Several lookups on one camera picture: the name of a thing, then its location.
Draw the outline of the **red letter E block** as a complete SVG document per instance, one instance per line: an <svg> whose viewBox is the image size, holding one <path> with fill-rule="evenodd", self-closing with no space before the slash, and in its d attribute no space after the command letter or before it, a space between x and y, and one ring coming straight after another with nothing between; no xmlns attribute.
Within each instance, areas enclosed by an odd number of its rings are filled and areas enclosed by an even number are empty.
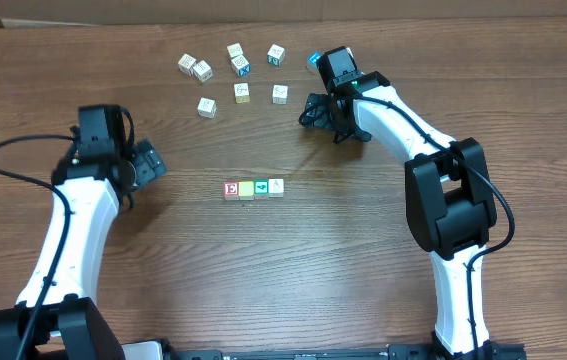
<svg viewBox="0 0 567 360"><path fill-rule="evenodd" d="M238 200L239 199L239 183L235 181L228 181L223 183L223 197L225 200Z"/></svg>

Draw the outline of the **blue-sided wooden block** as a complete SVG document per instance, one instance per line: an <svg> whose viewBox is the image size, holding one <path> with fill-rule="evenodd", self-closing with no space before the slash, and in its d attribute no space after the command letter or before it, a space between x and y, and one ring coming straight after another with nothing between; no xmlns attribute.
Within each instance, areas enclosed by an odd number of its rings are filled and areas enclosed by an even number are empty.
<svg viewBox="0 0 567 360"><path fill-rule="evenodd" d="M268 180L268 196L270 198L284 196L284 180L280 178L270 178Z"/></svg>

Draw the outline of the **yellow-topped wooden block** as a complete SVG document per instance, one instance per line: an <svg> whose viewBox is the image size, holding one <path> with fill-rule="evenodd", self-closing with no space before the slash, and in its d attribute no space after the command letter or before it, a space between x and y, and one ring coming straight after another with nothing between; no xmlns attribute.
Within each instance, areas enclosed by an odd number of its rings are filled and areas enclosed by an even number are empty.
<svg viewBox="0 0 567 360"><path fill-rule="evenodd" d="M255 198L255 186L253 181L240 181L238 186L240 200L253 200Z"/></svg>

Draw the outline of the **green number 4 block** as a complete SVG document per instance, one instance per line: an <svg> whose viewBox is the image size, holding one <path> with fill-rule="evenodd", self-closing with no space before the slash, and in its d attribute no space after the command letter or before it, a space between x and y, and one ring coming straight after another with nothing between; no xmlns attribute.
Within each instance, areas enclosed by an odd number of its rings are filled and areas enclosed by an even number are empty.
<svg viewBox="0 0 567 360"><path fill-rule="evenodd" d="M254 197L267 198L269 196L269 181L267 179L257 179L254 181Z"/></svg>

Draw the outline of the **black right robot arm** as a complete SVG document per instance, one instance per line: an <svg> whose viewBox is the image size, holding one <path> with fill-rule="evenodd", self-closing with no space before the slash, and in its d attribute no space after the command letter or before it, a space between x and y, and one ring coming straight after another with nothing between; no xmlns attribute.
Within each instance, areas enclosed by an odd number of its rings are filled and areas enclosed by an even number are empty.
<svg viewBox="0 0 567 360"><path fill-rule="evenodd" d="M308 96L300 124L334 131L336 143L377 139L404 167L408 227L434 273L431 358L500 358L483 318L479 255L497 216L482 147L430 126L387 78L361 72L345 47L308 63L326 91Z"/></svg>

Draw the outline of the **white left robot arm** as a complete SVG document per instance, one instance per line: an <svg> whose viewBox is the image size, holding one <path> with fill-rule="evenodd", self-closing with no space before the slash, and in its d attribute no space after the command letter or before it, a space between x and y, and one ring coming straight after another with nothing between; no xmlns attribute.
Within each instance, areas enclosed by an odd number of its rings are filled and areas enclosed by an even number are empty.
<svg viewBox="0 0 567 360"><path fill-rule="evenodd" d="M35 269L15 305L0 310L0 359L172 359L165 339L121 344L96 305L110 227L165 163L149 141L136 141L122 106L82 106L78 120L43 185L53 210Z"/></svg>

